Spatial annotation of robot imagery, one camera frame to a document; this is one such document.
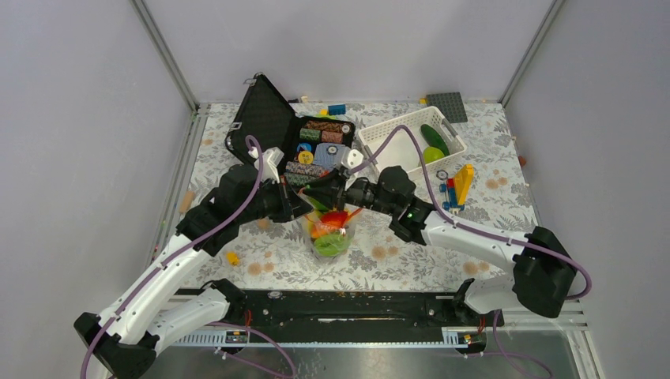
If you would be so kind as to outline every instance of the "black case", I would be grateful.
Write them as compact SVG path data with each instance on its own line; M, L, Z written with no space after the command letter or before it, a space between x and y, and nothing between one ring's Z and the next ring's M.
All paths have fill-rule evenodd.
M318 144L299 139L300 130L308 121L328 121L350 125L351 132L343 135L342 144L352 147L356 132L356 126L353 123L296 115L291 104L277 91L270 80L263 73L257 73L250 81L249 89L228 131L226 148L242 162L253 164L255 159L249 155L249 149L244 142L248 135L252 135L256 137L264 151L278 147L284 152L284 158L277 168L279 173L283 174L286 161L294 160L298 144L301 142Z

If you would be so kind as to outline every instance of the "yellow poker chip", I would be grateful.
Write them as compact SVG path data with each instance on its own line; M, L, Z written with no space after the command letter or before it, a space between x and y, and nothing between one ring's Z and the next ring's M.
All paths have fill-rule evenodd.
M302 151L298 153L298 162L312 164L312 162L314 162L314 154L308 151Z

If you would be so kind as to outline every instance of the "basket handle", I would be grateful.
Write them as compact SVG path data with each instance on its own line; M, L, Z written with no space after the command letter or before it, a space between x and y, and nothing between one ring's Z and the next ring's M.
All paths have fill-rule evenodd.
M447 122L446 118L442 119L442 125L444 125L444 127L447 130L449 130L449 133L451 133L452 137L458 137L458 133L456 133L456 130L454 130L454 127Z

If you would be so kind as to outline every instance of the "poker chip set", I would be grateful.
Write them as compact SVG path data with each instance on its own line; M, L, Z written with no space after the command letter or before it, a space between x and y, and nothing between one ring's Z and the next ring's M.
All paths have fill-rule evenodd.
M245 138L256 137L263 149L279 147L284 158L277 167L288 183L303 187L328 174L352 147L356 127L346 121L298 116L291 104L263 73L249 85L226 136L226 148L244 163L253 163Z

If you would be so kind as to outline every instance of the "case lid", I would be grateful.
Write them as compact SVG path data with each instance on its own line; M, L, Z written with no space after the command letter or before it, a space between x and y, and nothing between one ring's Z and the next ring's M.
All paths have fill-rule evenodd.
M263 74L254 75L239 106L233 126L226 136L226 147L244 163L254 163L244 139L256 137L265 151L278 147L286 150L287 135L295 112L286 99Z

